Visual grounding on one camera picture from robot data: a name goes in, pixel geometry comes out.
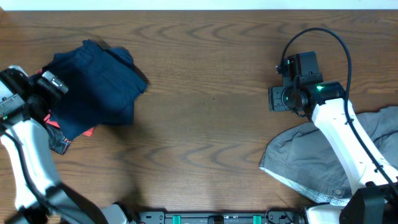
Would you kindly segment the folded black orange-print garment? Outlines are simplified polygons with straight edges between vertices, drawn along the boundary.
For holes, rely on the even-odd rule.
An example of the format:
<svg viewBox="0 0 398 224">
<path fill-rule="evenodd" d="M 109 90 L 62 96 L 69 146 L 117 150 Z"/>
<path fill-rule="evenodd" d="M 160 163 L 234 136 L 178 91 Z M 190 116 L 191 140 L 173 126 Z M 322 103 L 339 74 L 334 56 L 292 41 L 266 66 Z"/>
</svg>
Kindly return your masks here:
<svg viewBox="0 0 398 224">
<path fill-rule="evenodd" d="M 47 124 L 46 128 L 49 134 L 49 148 L 60 155 L 64 155 L 70 147 L 71 141 L 65 137 L 59 128 L 51 124 Z"/>
</svg>

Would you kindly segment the navy shorts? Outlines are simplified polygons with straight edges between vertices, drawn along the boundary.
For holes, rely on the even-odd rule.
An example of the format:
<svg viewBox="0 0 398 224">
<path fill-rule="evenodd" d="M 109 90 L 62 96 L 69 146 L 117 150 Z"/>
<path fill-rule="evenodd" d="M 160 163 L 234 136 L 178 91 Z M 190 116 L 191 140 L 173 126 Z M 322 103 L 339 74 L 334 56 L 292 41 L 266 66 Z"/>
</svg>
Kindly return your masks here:
<svg viewBox="0 0 398 224">
<path fill-rule="evenodd" d="M 132 103 L 142 80 L 92 40 L 66 53 L 55 54 L 42 68 L 68 87 L 52 119 L 72 141 L 90 128 L 103 124 Z"/>
<path fill-rule="evenodd" d="M 111 126 L 127 126 L 133 124 L 134 121 L 134 102 L 142 95 L 149 86 L 149 79 L 146 75 L 134 64 L 134 59 L 130 52 L 124 47 L 111 47 L 105 50 L 108 54 L 114 57 L 119 63 L 123 64 L 125 67 L 129 68 L 133 72 L 133 76 L 140 78 L 142 84 L 138 84 L 137 90 L 134 91 L 134 98 L 132 103 L 125 106 L 122 111 L 117 115 L 112 116 L 112 118 L 107 119 L 103 122 L 105 125 Z"/>
</svg>

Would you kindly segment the grey shorts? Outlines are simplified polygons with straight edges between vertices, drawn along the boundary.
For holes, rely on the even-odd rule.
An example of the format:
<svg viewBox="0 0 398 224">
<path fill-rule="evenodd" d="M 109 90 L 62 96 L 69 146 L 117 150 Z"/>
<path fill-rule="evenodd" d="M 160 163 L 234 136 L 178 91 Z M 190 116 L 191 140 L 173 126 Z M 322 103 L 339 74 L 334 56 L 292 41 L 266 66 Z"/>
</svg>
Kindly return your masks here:
<svg viewBox="0 0 398 224">
<path fill-rule="evenodd" d="M 397 167 L 397 107 L 357 117 L 380 153 Z M 259 168 L 316 203 L 345 206 L 352 196 L 342 165 L 313 123 L 276 136 L 267 145 Z"/>
</svg>

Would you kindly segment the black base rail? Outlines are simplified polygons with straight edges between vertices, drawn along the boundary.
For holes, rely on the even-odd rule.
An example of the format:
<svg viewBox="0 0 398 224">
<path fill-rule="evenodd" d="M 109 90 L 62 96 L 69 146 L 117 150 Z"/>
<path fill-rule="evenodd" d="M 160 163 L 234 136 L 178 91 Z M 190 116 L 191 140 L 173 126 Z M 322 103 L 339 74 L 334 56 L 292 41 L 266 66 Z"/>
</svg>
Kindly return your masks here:
<svg viewBox="0 0 398 224">
<path fill-rule="evenodd" d="M 120 203 L 102 208 L 108 223 L 130 224 L 305 224 L 304 214 L 272 208 L 265 212 L 130 212 Z"/>
</svg>

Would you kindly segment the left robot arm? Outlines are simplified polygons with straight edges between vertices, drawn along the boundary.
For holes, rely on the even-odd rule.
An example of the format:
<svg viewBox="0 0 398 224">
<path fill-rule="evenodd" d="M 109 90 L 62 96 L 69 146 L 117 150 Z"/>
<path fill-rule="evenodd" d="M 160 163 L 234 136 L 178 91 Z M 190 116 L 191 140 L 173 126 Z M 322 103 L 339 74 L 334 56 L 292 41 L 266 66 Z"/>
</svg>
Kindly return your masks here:
<svg viewBox="0 0 398 224">
<path fill-rule="evenodd" d="M 16 181 L 17 212 L 6 223 L 109 223 L 103 211 L 60 180 L 44 121 L 68 91 L 50 71 L 29 76 L 16 65 L 1 71 L 1 144 Z"/>
</svg>

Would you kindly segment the folded navy shorts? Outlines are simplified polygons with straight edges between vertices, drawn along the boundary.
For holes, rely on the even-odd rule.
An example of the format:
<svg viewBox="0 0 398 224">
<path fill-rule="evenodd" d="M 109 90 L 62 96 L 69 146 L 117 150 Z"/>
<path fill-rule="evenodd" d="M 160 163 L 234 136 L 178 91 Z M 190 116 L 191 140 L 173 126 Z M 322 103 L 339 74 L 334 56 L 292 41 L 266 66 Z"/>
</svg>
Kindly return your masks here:
<svg viewBox="0 0 398 224">
<path fill-rule="evenodd" d="M 140 78 L 142 84 L 138 84 L 137 90 L 134 91 L 134 98 L 132 103 L 125 106 L 122 111 L 117 115 L 112 116 L 112 118 L 107 119 L 103 122 L 105 125 L 111 126 L 127 126 L 133 124 L 134 121 L 134 102 L 142 95 L 149 86 L 149 79 L 146 75 L 134 64 L 134 59 L 130 52 L 124 47 L 111 47 L 105 50 L 108 54 L 114 57 L 119 63 L 123 64 L 125 67 L 129 68 L 133 72 L 133 76 Z"/>
</svg>

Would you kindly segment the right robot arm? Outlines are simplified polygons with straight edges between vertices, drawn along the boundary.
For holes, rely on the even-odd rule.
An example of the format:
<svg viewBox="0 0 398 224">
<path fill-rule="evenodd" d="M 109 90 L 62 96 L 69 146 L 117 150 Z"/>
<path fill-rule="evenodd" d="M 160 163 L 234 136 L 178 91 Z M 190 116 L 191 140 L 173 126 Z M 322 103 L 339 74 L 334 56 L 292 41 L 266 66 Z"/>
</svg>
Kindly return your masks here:
<svg viewBox="0 0 398 224">
<path fill-rule="evenodd" d="M 324 82 L 314 52 L 282 57 L 282 86 L 269 89 L 271 111 L 306 117 L 333 148 L 353 191 L 345 206 L 304 209 L 305 223 L 388 223 L 397 215 L 397 169 L 376 149 L 357 120 L 348 89 Z"/>
</svg>

